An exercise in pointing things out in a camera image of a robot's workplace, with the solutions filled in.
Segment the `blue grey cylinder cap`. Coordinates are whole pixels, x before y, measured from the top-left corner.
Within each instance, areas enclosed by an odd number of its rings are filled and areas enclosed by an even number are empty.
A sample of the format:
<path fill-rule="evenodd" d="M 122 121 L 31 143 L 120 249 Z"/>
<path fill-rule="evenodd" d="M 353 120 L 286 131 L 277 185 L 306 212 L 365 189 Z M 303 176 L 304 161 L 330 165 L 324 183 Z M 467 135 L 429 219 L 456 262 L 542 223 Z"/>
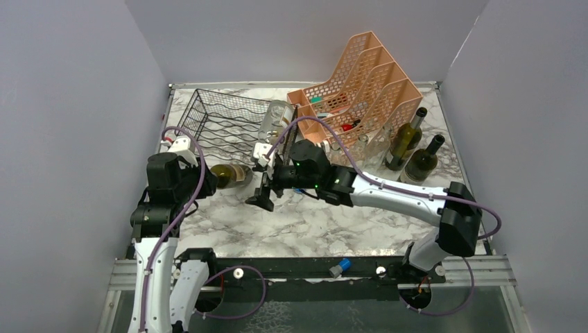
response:
<path fill-rule="evenodd" d="M 345 271 L 347 271 L 352 265 L 348 258 L 341 259 L 336 265 L 329 269 L 329 274 L 332 278 L 340 277 Z"/>

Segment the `green wine bottle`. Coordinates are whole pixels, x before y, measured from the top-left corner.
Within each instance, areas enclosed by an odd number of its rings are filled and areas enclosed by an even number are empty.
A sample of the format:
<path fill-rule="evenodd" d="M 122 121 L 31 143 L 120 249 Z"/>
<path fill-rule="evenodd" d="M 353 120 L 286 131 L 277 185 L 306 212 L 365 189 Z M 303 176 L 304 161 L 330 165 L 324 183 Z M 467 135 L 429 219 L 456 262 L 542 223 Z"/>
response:
<path fill-rule="evenodd" d="M 406 165 L 422 138 L 421 125 L 427 114 L 425 107 L 418 108 L 411 121 L 403 124 L 392 137 L 384 158 L 388 169 L 400 171 Z"/>
<path fill-rule="evenodd" d="M 437 152 L 444 143 L 443 135 L 435 135 L 426 148 L 413 153 L 397 180 L 406 184 L 421 185 L 437 167 Z"/>

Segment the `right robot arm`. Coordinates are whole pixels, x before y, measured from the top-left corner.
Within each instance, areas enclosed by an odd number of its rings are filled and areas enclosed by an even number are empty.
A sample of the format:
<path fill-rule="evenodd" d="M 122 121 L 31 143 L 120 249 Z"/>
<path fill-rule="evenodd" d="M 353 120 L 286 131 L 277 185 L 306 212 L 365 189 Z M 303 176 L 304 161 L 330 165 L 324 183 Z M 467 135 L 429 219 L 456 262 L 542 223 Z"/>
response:
<path fill-rule="evenodd" d="M 306 139 L 294 143 L 291 157 L 286 164 L 270 144 L 254 145 L 254 170 L 261 172 L 262 180 L 247 204 L 271 212 L 271 192 L 280 197 L 286 189 L 314 190 L 330 205 L 374 207 L 424 221 L 433 231 L 411 244 L 400 264 L 401 276 L 409 282 L 419 281 L 446 257 L 474 256 L 482 212 L 464 184 L 422 187 L 386 180 L 332 164 Z"/>

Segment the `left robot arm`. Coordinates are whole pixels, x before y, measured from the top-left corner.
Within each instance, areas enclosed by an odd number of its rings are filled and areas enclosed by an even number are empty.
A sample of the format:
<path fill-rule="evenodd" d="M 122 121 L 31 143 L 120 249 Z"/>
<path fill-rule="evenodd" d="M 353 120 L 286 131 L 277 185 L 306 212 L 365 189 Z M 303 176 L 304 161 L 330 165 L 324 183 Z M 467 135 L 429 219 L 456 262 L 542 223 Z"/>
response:
<path fill-rule="evenodd" d="M 172 265 L 179 225 L 197 198 L 214 194 L 217 179 L 189 149 L 148 158 L 148 184 L 131 214 L 136 255 L 135 298 L 129 332 L 172 332 Z"/>

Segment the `large clear labelled bottle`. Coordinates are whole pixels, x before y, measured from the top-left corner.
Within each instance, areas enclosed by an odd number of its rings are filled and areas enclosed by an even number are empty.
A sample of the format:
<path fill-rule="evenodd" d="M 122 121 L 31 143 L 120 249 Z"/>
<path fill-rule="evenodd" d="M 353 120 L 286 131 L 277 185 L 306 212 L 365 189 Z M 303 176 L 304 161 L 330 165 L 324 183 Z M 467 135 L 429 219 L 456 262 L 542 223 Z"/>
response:
<path fill-rule="evenodd" d="M 261 122 L 257 139 L 266 144 L 275 144 L 284 129 L 290 124 L 295 108 L 286 101 L 272 100 Z"/>

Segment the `red object in organizer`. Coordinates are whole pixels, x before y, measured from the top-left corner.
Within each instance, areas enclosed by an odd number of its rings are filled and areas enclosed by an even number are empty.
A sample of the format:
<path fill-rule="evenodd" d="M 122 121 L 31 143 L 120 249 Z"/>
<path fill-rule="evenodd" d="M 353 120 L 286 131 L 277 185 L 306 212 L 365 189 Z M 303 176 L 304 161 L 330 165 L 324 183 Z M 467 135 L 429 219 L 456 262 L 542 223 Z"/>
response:
<path fill-rule="evenodd" d="M 347 132 L 347 131 L 352 130 L 355 127 L 357 127 L 360 123 L 361 123 L 361 120 L 357 119 L 357 120 L 353 121 L 352 123 L 344 123 L 341 126 L 341 128 L 342 128 L 343 132 Z"/>

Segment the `peach plastic file organizer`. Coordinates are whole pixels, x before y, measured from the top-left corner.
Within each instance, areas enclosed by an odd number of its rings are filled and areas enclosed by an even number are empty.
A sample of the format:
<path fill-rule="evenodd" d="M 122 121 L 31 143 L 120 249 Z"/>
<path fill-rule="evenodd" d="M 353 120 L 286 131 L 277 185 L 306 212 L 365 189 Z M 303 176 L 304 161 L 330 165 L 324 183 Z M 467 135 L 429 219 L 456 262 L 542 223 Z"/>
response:
<path fill-rule="evenodd" d="M 322 100 L 310 103 L 321 96 Z M 422 93 L 389 50 L 372 32 L 350 37 L 331 77 L 287 95 L 302 118 L 299 134 L 313 143 L 335 142 L 337 134 L 350 147 L 362 134 L 379 132 L 384 124 L 397 129 L 409 122 L 422 102 Z M 352 130 L 344 123 L 360 119 Z"/>

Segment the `black base frame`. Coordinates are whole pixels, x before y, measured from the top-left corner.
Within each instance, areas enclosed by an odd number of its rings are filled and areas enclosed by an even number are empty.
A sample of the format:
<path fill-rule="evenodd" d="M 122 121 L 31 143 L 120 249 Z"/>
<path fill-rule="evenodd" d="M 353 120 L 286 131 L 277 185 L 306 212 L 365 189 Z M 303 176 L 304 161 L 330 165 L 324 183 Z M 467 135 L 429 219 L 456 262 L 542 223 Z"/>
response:
<path fill-rule="evenodd" d="M 434 270 L 409 272 L 401 256 L 348 257 L 350 267 L 334 278 L 329 270 L 341 261 L 342 257 L 219 258 L 213 272 L 222 275 L 203 287 L 195 309 L 220 314 L 222 303 L 243 303 L 253 309 L 261 300 L 398 301 L 403 284 L 419 293 L 445 282 Z"/>

